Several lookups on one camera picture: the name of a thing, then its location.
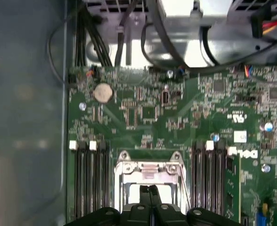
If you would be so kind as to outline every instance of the wire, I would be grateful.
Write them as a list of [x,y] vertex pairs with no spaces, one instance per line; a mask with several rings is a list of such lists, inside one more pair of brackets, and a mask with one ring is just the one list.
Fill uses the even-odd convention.
[[272,26],[276,26],[277,25],[277,21],[272,21],[272,22],[266,22],[262,25],[263,28],[266,27],[272,27]]
[[175,49],[174,45],[172,44],[165,28],[163,25],[163,22],[161,20],[161,16],[157,7],[157,3],[155,0],[148,0],[146,1],[147,3],[147,7],[149,9],[149,15],[151,16],[152,20],[153,20],[153,24],[155,26],[155,29],[164,45],[164,47],[166,48],[166,50],[168,51],[168,53],[170,53],[170,55],[183,67],[185,67],[185,69],[190,73],[189,77],[190,78],[195,78],[198,75],[202,74],[202,76],[206,76],[206,74],[208,73],[215,73],[215,72],[219,72],[222,70],[225,70],[226,67],[231,67],[231,66],[235,66],[238,65],[240,63],[246,62],[247,60],[249,60],[250,58],[253,58],[255,56],[258,56],[259,54],[262,54],[264,52],[267,52],[268,50],[277,47],[277,42],[276,43],[272,43],[269,46],[254,52],[252,54],[249,54],[243,58],[225,63],[225,64],[221,64],[221,65],[217,65],[217,66],[212,66],[212,67],[189,67],[183,60],[183,58],[179,55],[179,53],[177,52],[177,50]]
[[132,3],[128,6],[126,12],[123,14],[122,19],[120,21],[120,28],[122,31],[119,31],[118,33],[118,48],[116,51],[115,59],[114,59],[114,65],[120,66],[121,65],[121,59],[123,54],[123,47],[124,47],[124,26],[127,22],[128,17],[133,12],[135,7],[137,6],[139,0],[133,0]]
[[266,29],[263,31],[263,34],[268,34],[269,32],[271,32],[272,30],[274,30],[277,27],[277,25],[270,27],[269,29]]
[[249,77],[249,72],[248,72],[247,66],[244,66],[244,72],[245,72],[246,78],[248,78]]
[[210,28],[211,27],[201,27],[202,43],[208,58],[214,63],[214,65],[220,65],[210,51],[209,41],[208,41],[208,32]]
[[164,67],[162,65],[159,65],[157,62],[155,62],[154,60],[152,60],[148,54],[146,53],[146,50],[145,50],[145,43],[146,43],[146,31],[147,31],[147,28],[152,26],[153,23],[145,23],[145,25],[143,26],[143,29],[142,29],[142,34],[141,34],[141,37],[140,37],[140,48],[142,50],[142,53],[145,57],[145,59],[150,63],[152,64],[153,66],[157,67],[158,69],[163,69],[163,70],[170,70],[171,68],[168,68],[168,67]]
[[55,35],[55,33],[57,33],[57,31],[63,27],[65,25],[65,23],[69,22],[72,18],[74,18],[78,12],[81,11],[81,9],[85,6],[85,4],[81,4],[78,8],[76,8],[75,11],[71,12],[65,19],[64,21],[59,24],[49,35],[48,41],[47,41],[47,55],[48,55],[48,59],[49,59],[49,65],[51,68],[51,71],[53,73],[53,75],[55,76],[55,78],[62,84],[64,84],[66,86],[66,88],[69,87],[69,83],[68,81],[65,80],[65,78],[59,74],[59,72],[57,71],[55,65],[54,65],[54,61],[53,61],[53,57],[52,57],[52,53],[51,53],[51,41]]
[[93,23],[93,18],[88,10],[83,12],[83,17],[85,19],[85,26],[90,35],[91,42],[94,45],[95,51],[99,58],[102,66],[112,66],[108,51],[106,49],[105,43],[98,32],[97,28]]

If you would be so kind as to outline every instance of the black cable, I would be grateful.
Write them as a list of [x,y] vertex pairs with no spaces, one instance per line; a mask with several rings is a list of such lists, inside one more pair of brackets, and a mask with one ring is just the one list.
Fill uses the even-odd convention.
[[93,24],[92,17],[90,15],[90,13],[86,10],[83,10],[81,12],[81,15],[83,16],[85,28],[87,29],[87,31],[90,35],[91,42],[94,46],[94,50],[97,53],[97,56],[98,56],[98,59],[99,59],[101,65],[102,66],[108,66],[107,57],[104,54],[104,51],[100,46],[100,41],[101,40],[96,37],[96,34],[98,33],[98,31],[97,31],[96,27]]
[[141,34],[141,37],[140,37],[140,48],[142,50],[142,53],[145,57],[145,59],[150,63],[152,64],[153,66],[157,67],[158,69],[163,69],[163,70],[170,70],[171,68],[166,68],[162,65],[159,65],[157,62],[155,62],[154,60],[152,60],[148,54],[146,53],[146,50],[145,50],[145,42],[146,42],[146,30],[149,26],[152,26],[153,23],[145,23],[145,25],[143,26],[143,29],[142,29],[142,34]]
[[86,66],[86,54],[85,54],[85,46],[86,46],[86,33],[85,26],[82,16],[79,18],[79,66]]
[[52,57],[52,53],[51,53],[51,41],[55,35],[55,33],[57,33],[57,31],[65,25],[65,23],[69,22],[74,16],[76,16],[78,14],[78,12],[85,6],[85,4],[81,4],[78,8],[76,8],[75,11],[71,12],[65,19],[64,21],[59,24],[49,35],[48,41],[47,41],[47,55],[48,55],[48,59],[49,59],[49,65],[51,68],[51,71],[53,73],[53,75],[55,76],[55,78],[62,84],[66,85],[66,87],[69,87],[68,81],[65,80],[63,78],[63,76],[61,76],[59,74],[59,72],[57,71],[55,65],[54,65],[54,61],[53,61],[53,57]]
[[123,31],[120,31],[118,33],[118,47],[114,59],[114,65],[115,66],[120,66],[121,65],[121,59],[122,59],[122,54],[123,54],[123,47],[124,47],[124,26],[127,22],[128,17],[130,14],[133,12],[135,9],[136,5],[138,4],[139,0],[133,0],[132,3],[128,6],[126,12],[123,14],[122,19],[120,21],[119,26],[123,28]]
[[209,41],[208,41],[208,32],[211,27],[201,27],[202,43],[204,46],[204,51],[207,54],[208,58],[213,62],[214,65],[220,65],[215,59],[213,54],[210,51]]
[[94,25],[94,20],[88,10],[86,10],[86,19],[88,22],[86,27],[87,27],[87,29],[90,29],[90,36],[94,36],[96,42],[99,45],[101,53],[103,55],[104,62],[105,62],[104,66],[112,66],[106,45],[105,45],[100,33],[98,32],[96,26]]
[[158,10],[158,6],[156,3],[156,0],[148,0],[146,1],[147,3],[147,7],[149,10],[149,15],[151,16],[152,20],[153,20],[153,24],[155,26],[155,29],[164,45],[164,47],[166,48],[166,50],[170,53],[170,55],[176,60],[178,61],[178,63],[181,66],[184,66],[188,72],[190,72],[190,78],[194,78],[197,77],[200,73],[204,73],[204,74],[208,74],[208,73],[215,73],[215,72],[219,72],[222,70],[225,70],[225,68],[227,67],[231,67],[231,66],[235,66],[238,65],[240,63],[246,62],[249,59],[258,56],[259,54],[262,54],[264,52],[267,52],[268,50],[277,47],[277,43],[272,43],[269,46],[263,48],[262,50],[259,50],[255,53],[249,54],[243,58],[225,63],[225,64],[221,64],[221,65],[217,65],[217,66],[212,66],[212,67],[189,67],[183,60],[183,58],[179,55],[179,53],[177,52],[177,50],[175,49],[174,45],[172,44],[165,28],[163,25],[163,22],[161,20],[161,16]]

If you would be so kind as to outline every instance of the white label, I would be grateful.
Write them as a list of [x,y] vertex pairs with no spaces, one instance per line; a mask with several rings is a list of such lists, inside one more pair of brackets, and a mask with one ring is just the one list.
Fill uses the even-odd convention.
[[234,123],[244,123],[245,119],[247,118],[246,114],[228,114],[228,119],[232,119]]
[[258,158],[258,150],[237,150],[236,147],[229,147],[228,148],[228,155],[240,155],[240,158],[252,158],[257,159]]
[[234,131],[234,143],[246,143],[246,131]]

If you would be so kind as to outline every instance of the microchip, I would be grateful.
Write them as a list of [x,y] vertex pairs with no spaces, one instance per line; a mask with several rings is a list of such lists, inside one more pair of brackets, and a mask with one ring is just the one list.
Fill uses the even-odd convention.
[[271,143],[266,144],[266,149],[271,149]]
[[269,89],[269,98],[273,100],[277,100],[277,88]]
[[224,92],[224,80],[215,80],[213,82],[213,90],[214,92]]
[[152,148],[152,142],[147,141],[146,142],[146,148]]
[[234,169],[234,164],[233,164],[234,160],[232,158],[227,158],[227,169],[231,172],[233,172]]
[[233,207],[233,196],[229,193],[227,193],[227,204],[229,207]]
[[201,112],[193,112],[194,119],[200,119],[201,118]]
[[154,119],[155,118],[155,108],[154,107],[143,107],[143,118],[144,119]]
[[261,143],[261,149],[266,149],[266,143]]

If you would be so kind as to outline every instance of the capacitor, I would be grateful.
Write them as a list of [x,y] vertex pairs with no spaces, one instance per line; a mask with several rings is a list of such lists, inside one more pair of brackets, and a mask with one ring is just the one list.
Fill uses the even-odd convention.
[[211,134],[212,141],[218,142],[220,140],[220,136],[217,133]]
[[274,126],[271,122],[266,122],[265,123],[264,130],[266,132],[271,132],[273,128],[274,128]]

